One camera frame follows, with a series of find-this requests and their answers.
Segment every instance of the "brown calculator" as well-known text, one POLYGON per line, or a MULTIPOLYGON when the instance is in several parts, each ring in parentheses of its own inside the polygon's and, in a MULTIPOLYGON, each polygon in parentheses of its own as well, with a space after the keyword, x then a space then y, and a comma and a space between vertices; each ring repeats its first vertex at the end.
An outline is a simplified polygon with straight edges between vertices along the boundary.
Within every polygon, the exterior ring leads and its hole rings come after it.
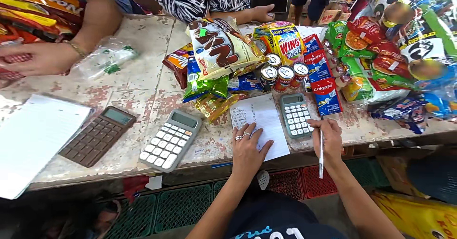
POLYGON ((85 167, 92 167, 132 127, 136 119, 118 108, 108 106, 59 154, 85 167))

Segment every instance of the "notepad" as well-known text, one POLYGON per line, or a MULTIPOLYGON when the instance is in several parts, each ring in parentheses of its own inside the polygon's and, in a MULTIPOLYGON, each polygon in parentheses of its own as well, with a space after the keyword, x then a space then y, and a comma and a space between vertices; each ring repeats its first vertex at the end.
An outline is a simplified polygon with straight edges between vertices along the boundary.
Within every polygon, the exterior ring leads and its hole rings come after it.
POLYGON ((266 154, 265 161, 289 154, 289 147, 284 136, 272 94, 241 100, 230 108, 233 128, 241 128, 246 123, 256 122, 254 131, 263 128, 257 148, 260 150, 266 142, 275 143, 266 154))
POLYGON ((92 108, 32 95, 0 123, 0 197, 16 199, 77 132, 92 108))

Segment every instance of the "red plastic crate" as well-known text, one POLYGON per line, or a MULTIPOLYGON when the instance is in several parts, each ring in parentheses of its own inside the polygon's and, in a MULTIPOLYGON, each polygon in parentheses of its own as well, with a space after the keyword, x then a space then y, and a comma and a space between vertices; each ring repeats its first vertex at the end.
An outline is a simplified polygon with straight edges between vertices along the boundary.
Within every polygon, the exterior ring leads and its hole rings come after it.
POLYGON ((338 192, 333 179, 328 172, 323 170, 323 179, 319 178, 319 166, 311 166, 302 169, 303 190, 307 199, 313 199, 338 192))
POLYGON ((298 169, 270 174, 268 186, 273 192, 288 195, 299 201, 305 199, 298 169))

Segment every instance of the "calculator display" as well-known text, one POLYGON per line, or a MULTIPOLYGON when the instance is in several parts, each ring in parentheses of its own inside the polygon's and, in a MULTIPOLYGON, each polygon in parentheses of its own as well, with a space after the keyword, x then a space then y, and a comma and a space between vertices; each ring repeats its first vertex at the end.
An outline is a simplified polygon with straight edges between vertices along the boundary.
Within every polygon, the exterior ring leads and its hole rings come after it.
POLYGON ((127 125, 127 123, 132 120, 132 118, 125 116, 124 114, 113 109, 108 109, 103 115, 123 125, 127 125))
POLYGON ((181 124, 184 124, 186 126, 197 127, 197 121, 176 112, 173 114, 173 116, 171 116, 171 119, 180 122, 181 124))
POLYGON ((284 104, 294 103, 294 102, 302 102, 303 96, 292 96, 292 97, 284 97, 283 102, 284 104))

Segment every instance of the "hand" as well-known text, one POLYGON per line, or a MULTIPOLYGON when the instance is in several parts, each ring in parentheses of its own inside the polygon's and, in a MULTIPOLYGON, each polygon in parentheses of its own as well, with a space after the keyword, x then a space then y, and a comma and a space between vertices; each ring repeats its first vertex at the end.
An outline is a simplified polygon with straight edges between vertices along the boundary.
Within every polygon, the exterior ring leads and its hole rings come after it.
POLYGON ((273 18, 268 16, 267 13, 269 13, 274 7, 274 4, 254 7, 252 9, 254 15, 253 20, 259 21, 261 23, 273 21, 273 18))
POLYGON ((57 75, 81 59, 78 52, 66 43, 35 43, 0 49, 0 57, 21 53, 30 53, 33 58, 11 64, 0 61, 0 67, 24 76, 57 75))
MULTIPOLYGON (((339 164, 341 160, 341 128, 333 119, 314 120, 308 119, 306 122, 314 128, 322 129, 323 132, 323 154, 326 163, 339 164)), ((313 131, 314 152, 320 157, 320 131, 313 131)))
POLYGON ((233 169, 231 176, 245 186, 249 186, 265 160, 266 153, 271 145, 273 145, 273 140, 270 140, 266 142, 260 151, 257 150, 257 143, 259 142, 263 128, 258 129, 252 134, 254 128, 255 123, 250 125, 245 124, 240 130, 237 128, 233 129, 233 169), (243 136, 243 138, 235 140, 237 136, 243 136))

